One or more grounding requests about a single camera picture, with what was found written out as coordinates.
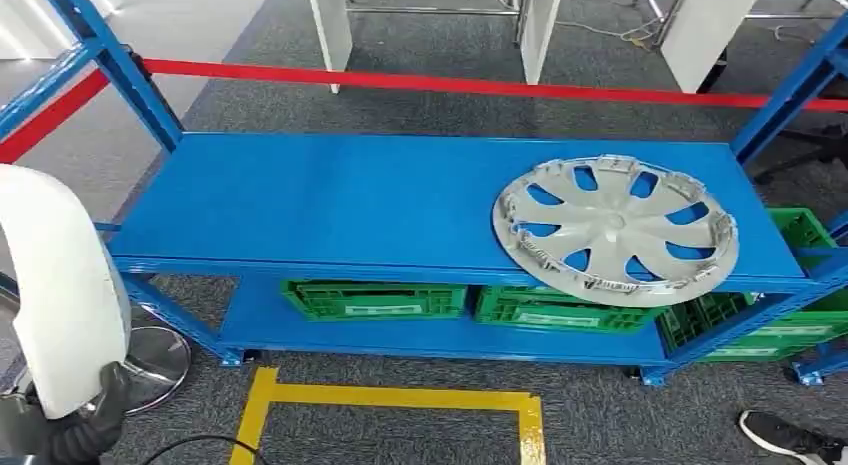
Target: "lower shelf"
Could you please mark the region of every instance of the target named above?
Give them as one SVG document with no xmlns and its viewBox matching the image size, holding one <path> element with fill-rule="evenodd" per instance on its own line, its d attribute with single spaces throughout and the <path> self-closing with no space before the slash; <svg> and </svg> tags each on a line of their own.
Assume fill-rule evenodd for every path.
<svg viewBox="0 0 848 465">
<path fill-rule="evenodd" d="M 280 279 L 242 278 L 221 327 L 240 349 L 364 353 L 403 357 L 663 365 L 654 323 L 633 334 L 546 331 L 459 319 L 310 322 L 280 295 Z"/>
</svg>

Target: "blue metal shelf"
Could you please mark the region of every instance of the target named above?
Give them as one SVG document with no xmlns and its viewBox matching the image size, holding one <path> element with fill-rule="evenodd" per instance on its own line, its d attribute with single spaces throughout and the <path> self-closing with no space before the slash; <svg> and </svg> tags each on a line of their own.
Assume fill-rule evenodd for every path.
<svg viewBox="0 0 848 465">
<path fill-rule="evenodd" d="M 665 365 L 651 323 L 634 334 L 552 332 L 460 319 L 310 322 L 280 295 L 280 279 L 245 277 L 220 340 L 239 349 L 484 358 L 607 365 Z"/>
<path fill-rule="evenodd" d="M 719 143 L 186 134 L 109 248 L 122 271 L 534 284 L 491 230 L 495 199 L 538 163 L 603 153 L 695 176 L 736 217 L 723 289 L 809 285 Z"/>
<path fill-rule="evenodd" d="M 511 358 L 641 366 L 646 384 L 848 282 L 835 251 L 802 271 L 739 163 L 747 163 L 848 61 L 837 21 L 728 146 L 598 140 L 185 133 L 148 74 L 90 0 L 50 0 L 80 47 L 0 110 L 0 138 L 93 59 L 170 157 L 110 250 L 132 299 L 220 357 L 246 348 Z M 666 356 L 654 324 L 633 335 L 541 332 L 460 320 L 307 322 L 277 295 L 281 277 L 533 285 L 491 232 L 500 191 L 553 158 L 630 155 L 692 175 L 739 225 L 724 291 L 767 295 Z M 844 226 L 845 217 L 837 220 Z M 241 276 L 212 330 L 138 275 Z"/>
</svg>

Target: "shelf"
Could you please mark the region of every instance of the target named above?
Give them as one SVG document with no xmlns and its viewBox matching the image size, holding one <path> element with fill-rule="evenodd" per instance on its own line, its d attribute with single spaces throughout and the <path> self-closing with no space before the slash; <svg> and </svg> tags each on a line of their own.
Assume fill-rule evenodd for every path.
<svg viewBox="0 0 848 465">
<path fill-rule="evenodd" d="M 667 364 L 656 326 L 634 334 L 544 331 L 459 319 L 310 322 L 280 295 L 280 279 L 243 278 L 221 327 L 225 346 L 402 357 L 610 365 Z"/>
<path fill-rule="evenodd" d="M 496 197 L 538 163 L 605 153 L 688 173 L 736 217 L 721 290 L 809 283 L 720 143 L 186 134 L 110 251 L 132 272 L 530 285 L 491 231 Z"/>
</svg>

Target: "wire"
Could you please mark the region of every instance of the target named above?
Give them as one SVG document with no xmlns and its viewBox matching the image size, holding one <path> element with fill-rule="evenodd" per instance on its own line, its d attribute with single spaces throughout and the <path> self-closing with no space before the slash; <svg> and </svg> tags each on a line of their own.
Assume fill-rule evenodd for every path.
<svg viewBox="0 0 848 465">
<path fill-rule="evenodd" d="M 794 33 L 786 33 L 786 32 L 781 33 L 781 30 L 784 29 L 784 28 L 798 28 L 798 26 L 797 25 L 778 25 L 778 26 L 772 28 L 771 31 L 774 34 L 774 39 L 777 40 L 778 42 L 785 42 L 786 40 L 784 40 L 783 38 L 786 37 L 786 38 L 793 38 L 795 40 L 806 42 L 810 45 L 816 44 L 815 40 L 810 40 L 809 38 L 801 36 L 801 35 L 796 35 Z"/>
<path fill-rule="evenodd" d="M 250 445 L 242 442 L 241 440 L 237 440 L 237 439 L 232 438 L 232 437 L 227 437 L 225 435 L 193 435 L 191 437 L 183 438 L 182 440 L 177 440 L 176 442 L 173 442 L 170 445 L 164 446 L 164 447 L 160 448 L 159 450 L 157 450 L 156 453 L 151 455 L 147 460 L 141 462 L 141 465 L 150 465 L 151 463 L 153 463 L 154 460 L 156 460 L 157 458 L 159 458 L 163 454 L 170 452 L 171 450 L 179 447 L 180 445 L 184 445 L 184 444 L 190 443 L 190 442 L 199 442 L 201 440 L 223 440 L 225 442 L 230 442 L 233 445 L 238 445 L 239 447 L 241 447 L 241 448 L 247 450 L 248 452 L 252 453 L 253 456 L 256 457 L 257 459 L 259 459 L 259 461 L 263 465 L 271 465 L 271 462 L 266 460 L 265 457 L 263 457 L 262 454 L 259 453 L 259 450 L 251 447 Z"/>
<path fill-rule="evenodd" d="M 660 20 L 661 20 L 660 17 L 654 18 L 653 20 L 649 20 L 649 21 L 643 23 L 642 25 L 639 25 L 638 27 L 632 28 L 632 29 L 627 30 L 625 32 L 613 32 L 613 31 L 610 31 L 610 30 L 602 30 L 600 28 L 595 28 L 591 25 L 586 25 L 585 23 L 580 23 L 580 22 L 559 22 L 558 21 L 558 22 L 555 22 L 555 23 L 557 25 L 562 25 L 562 26 L 565 26 L 565 27 L 577 27 L 577 28 L 582 28 L 584 30 L 588 30 L 592 33 L 598 33 L 598 34 L 601 34 L 601 35 L 616 37 L 621 41 L 630 42 L 630 43 L 633 43 L 634 45 L 645 48 L 644 44 L 642 44 L 641 42 L 653 37 L 657 33 L 656 31 L 649 32 L 645 29 L 650 27 L 651 25 L 657 23 Z M 634 33 L 641 32 L 641 31 L 645 32 L 642 36 L 640 36 L 640 37 L 632 37 L 631 36 Z"/>
</svg>

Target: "black cable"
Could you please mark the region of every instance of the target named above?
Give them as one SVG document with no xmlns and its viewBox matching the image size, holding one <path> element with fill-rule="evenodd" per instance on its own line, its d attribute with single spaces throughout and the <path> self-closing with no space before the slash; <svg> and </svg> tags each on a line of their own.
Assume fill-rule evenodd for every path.
<svg viewBox="0 0 848 465">
<path fill-rule="evenodd" d="M 157 450 L 156 453 L 151 455 L 147 460 L 143 461 L 141 463 L 141 465 L 150 465 L 151 463 L 153 463 L 154 460 L 156 460 L 157 458 L 159 458 L 163 454 L 170 452 L 171 450 L 179 447 L 180 445 L 183 445 L 183 444 L 186 444 L 186 443 L 189 443 L 189 442 L 198 442 L 200 440 L 223 440 L 225 442 L 230 442 L 233 445 L 238 445 L 239 447 L 241 447 L 241 448 L 247 450 L 248 452 L 252 453 L 253 456 L 258 458 L 259 461 L 263 465 L 271 465 L 271 463 L 268 460 L 265 460 L 265 457 L 263 457 L 262 454 L 259 453 L 259 450 L 251 447 L 250 445 L 242 442 L 241 440 L 236 440 L 235 438 L 227 437 L 225 435 L 193 435 L 191 437 L 183 438 L 182 440 L 177 440 L 176 442 L 174 442 L 170 445 L 164 446 L 164 447 L 160 448 L 159 450 Z"/>
</svg>

